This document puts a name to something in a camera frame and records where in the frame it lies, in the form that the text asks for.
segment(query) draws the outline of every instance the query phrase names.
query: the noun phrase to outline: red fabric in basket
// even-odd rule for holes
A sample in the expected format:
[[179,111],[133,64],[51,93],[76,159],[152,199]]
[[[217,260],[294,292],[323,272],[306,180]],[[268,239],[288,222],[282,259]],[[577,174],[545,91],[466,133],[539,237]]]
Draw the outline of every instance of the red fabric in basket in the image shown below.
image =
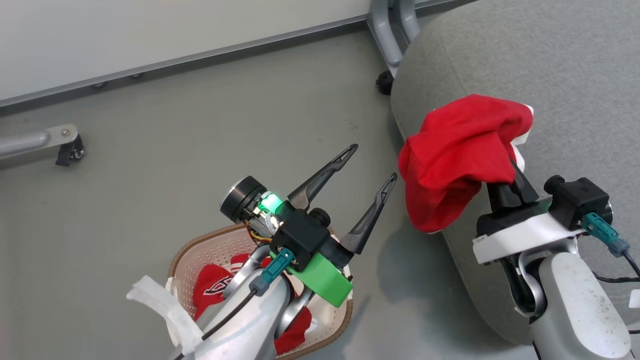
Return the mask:
[[[198,280],[193,289],[193,305],[196,307],[194,319],[209,307],[225,300],[222,296],[225,288],[231,282],[234,274],[249,258],[249,254],[240,254],[231,258],[231,267],[234,273],[227,271],[222,266],[215,264],[206,265],[198,275]],[[260,267],[265,267],[271,262],[271,258],[265,259]],[[289,352],[305,342],[305,331],[311,326],[311,312],[306,307],[300,312],[297,319],[274,341],[278,355]]]

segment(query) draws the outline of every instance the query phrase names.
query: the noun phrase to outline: black cable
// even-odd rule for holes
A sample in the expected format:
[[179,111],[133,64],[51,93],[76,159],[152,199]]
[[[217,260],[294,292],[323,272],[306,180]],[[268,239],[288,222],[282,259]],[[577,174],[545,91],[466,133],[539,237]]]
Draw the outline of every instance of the black cable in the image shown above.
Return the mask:
[[631,265],[631,267],[634,269],[634,271],[636,272],[636,275],[640,276],[640,268],[638,267],[638,264],[636,264],[634,259],[631,257],[631,255],[629,255],[629,252],[627,250],[622,250],[621,253],[622,253],[622,256],[624,256],[625,259],[627,259],[627,261],[629,262],[629,265]]
[[[206,340],[209,338],[209,336],[213,335],[216,331],[220,330],[221,327],[225,326],[229,320],[231,320],[236,314],[238,314],[240,312],[240,310],[242,310],[242,308],[247,305],[247,303],[249,303],[249,301],[255,296],[255,293],[257,292],[257,290],[252,290],[251,292],[249,292],[249,295],[247,295],[241,302],[240,304],[238,304],[238,306],[236,306],[233,310],[231,310],[231,312],[229,314],[227,314],[224,319],[220,320],[219,323],[217,323],[214,327],[212,327],[211,329],[209,329],[209,331],[205,332],[202,335],[202,340]],[[180,355],[178,355],[175,360],[180,360],[184,357],[183,353],[180,353]]]
[[595,272],[593,272],[593,276],[595,276],[596,279],[602,282],[609,282],[611,284],[621,284],[624,282],[640,282],[640,277],[602,277]]

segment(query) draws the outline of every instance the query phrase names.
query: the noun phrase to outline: beige plastic basket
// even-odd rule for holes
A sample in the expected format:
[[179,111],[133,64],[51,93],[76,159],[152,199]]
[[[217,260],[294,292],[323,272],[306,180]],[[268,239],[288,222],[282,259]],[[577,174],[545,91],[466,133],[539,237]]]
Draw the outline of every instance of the beige plastic basket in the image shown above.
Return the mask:
[[[250,253],[254,248],[255,244],[241,224],[195,238],[183,246],[173,259],[166,289],[178,298],[180,305],[193,317],[195,313],[195,306],[191,301],[193,287],[202,268],[208,264],[216,264],[230,270],[232,256]],[[349,276],[348,266],[344,272]],[[302,283],[295,277],[290,277],[290,280],[296,292],[300,293],[303,288]],[[313,297],[307,306],[313,320],[311,327],[305,333],[306,341],[294,350],[279,355],[277,359],[296,359],[325,347],[339,338],[351,320],[352,294],[350,293],[347,300],[338,308],[333,307],[321,297]],[[173,343],[177,344],[173,334],[170,333],[170,336]]]

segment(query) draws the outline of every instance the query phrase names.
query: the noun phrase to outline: red cloth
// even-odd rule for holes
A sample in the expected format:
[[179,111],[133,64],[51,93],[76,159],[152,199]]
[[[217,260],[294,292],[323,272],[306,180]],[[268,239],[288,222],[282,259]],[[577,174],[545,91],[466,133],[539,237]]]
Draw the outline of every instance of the red cloth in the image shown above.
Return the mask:
[[406,207],[413,225],[427,233],[447,227],[480,191],[482,182],[512,183],[511,141],[528,132],[531,110],[523,104],[470,95],[424,119],[399,157]]
[[[240,254],[231,258],[232,269],[234,264],[244,264],[249,258],[249,254]],[[271,258],[266,258],[260,267],[269,265]],[[193,289],[193,305],[196,307],[194,320],[198,320],[200,315],[209,307],[209,305],[223,302],[225,298],[222,296],[223,291],[231,282],[233,274],[226,271],[223,267],[210,264],[202,268],[198,275],[195,287]],[[289,352],[297,346],[305,342],[305,331],[311,326],[311,312],[306,307],[302,309],[297,319],[293,321],[291,326],[273,343],[278,355]]]

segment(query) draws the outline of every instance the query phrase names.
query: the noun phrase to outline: white wall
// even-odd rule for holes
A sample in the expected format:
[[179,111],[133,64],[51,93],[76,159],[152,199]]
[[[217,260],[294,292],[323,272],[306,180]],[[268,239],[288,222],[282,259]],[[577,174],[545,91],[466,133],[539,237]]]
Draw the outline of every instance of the white wall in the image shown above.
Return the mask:
[[0,103],[368,9],[369,0],[4,0]]

